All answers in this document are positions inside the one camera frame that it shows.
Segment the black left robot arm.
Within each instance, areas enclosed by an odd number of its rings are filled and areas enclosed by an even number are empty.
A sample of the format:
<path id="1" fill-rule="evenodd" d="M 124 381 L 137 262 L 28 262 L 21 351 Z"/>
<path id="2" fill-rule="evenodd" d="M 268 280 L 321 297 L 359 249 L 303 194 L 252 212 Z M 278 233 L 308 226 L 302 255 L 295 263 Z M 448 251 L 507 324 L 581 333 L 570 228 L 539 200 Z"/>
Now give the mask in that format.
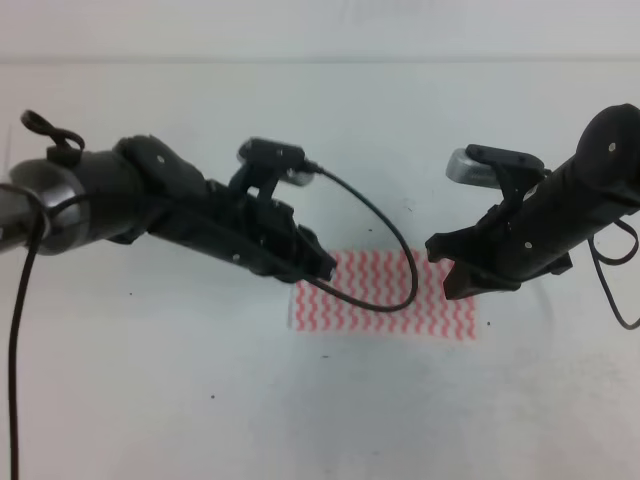
<path id="1" fill-rule="evenodd" d="M 45 136 L 41 159 L 13 167 L 1 184 L 1 247 L 29 245 L 53 256 L 107 240 L 129 245 L 151 235 L 285 283 L 327 280 L 336 260 L 315 233 L 274 198 L 280 182 L 308 184 L 302 148 L 253 137 L 239 148 L 228 183 L 208 179 L 151 135 L 91 152 L 76 133 L 33 111 L 22 124 Z"/>

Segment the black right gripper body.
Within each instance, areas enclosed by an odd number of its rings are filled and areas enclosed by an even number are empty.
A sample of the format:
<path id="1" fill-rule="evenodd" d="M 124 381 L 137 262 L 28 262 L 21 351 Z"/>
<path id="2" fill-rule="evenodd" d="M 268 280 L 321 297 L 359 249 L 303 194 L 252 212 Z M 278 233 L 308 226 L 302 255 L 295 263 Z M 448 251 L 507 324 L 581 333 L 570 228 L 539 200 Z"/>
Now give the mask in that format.
<path id="1" fill-rule="evenodd" d="M 469 291 L 515 291 L 544 275 L 572 267 L 573 203 L 532 197 L 508 221 L 486 235 L 484 250 L 469 269 Z"/>

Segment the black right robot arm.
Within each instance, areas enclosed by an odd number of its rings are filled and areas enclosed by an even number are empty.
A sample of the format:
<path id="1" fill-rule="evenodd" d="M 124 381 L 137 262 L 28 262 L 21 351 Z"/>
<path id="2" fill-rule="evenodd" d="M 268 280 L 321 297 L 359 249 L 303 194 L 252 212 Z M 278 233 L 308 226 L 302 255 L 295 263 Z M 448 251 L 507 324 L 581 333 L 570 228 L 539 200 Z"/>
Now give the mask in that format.
<path id="1" fill-rule="evenodd" d="M 452 153 L 446 175 L 503 195 L 475 225 L 426 241 L 429 261 L 453 263 L 446 298 L 516 291 L 564 273 L 571 249 L 638 211 L 639 110 L 622 104 L 601 111 L 554 171 L 531 154 L 470 144 Z"/>

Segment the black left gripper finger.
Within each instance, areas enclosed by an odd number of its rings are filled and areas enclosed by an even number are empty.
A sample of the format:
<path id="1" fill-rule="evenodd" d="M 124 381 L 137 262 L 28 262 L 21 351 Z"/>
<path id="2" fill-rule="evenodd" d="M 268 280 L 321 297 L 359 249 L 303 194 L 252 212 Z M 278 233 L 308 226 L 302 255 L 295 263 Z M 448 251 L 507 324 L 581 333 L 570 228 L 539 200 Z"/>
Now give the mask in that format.
<path id="1" fill-rule="evenodd" d="M 290 261 L 280 261 L 279 266 L 283 272 L 279 274 L 279 280 L 294 284 L 299 281 L 330 281 L 333 276 L 333 260 L 324 259 L 319 263 L 296 264 Z"/>
<path id="2" fill-rule="evenodd" d="M 332 273 L 336 260 L 325 251 L 309 228 L 297 227 L 297 265 L 305 273 Z"/>

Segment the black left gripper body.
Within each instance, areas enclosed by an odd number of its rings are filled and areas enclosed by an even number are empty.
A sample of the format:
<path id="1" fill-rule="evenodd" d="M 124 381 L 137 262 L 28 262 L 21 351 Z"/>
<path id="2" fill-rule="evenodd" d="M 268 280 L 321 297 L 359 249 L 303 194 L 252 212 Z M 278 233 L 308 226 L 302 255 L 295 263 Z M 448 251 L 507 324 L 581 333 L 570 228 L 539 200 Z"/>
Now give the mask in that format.
<path id="1" fill-rule="evenodd" d="M 258 276 L 294 283 L 310 273 L 310 231 L 289 205 L 233 191 L 214 180 L 205 195 L 164 214 L 164 238 Z"/>

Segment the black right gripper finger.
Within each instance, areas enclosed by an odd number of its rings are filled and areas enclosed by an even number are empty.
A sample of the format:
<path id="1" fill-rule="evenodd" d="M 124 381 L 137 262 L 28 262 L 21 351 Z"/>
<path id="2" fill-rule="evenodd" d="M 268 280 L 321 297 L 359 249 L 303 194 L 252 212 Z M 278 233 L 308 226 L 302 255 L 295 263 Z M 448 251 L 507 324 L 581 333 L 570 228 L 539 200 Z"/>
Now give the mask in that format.
<path id="1" fill-rule="evenodd" d="M 478 225 L 448 233 L 436 233 L 425 242 L 427 257 L 432 263 L 443 259 L 482 263 L 484 246 L 485 228 Z"/>
<path id="2" fill-rule="evenodd" d="M 455 261 L 443 288 L 447 300 L 463 300 L 485 293 L 513 292 L 520 288 L 520 283 Z"/>

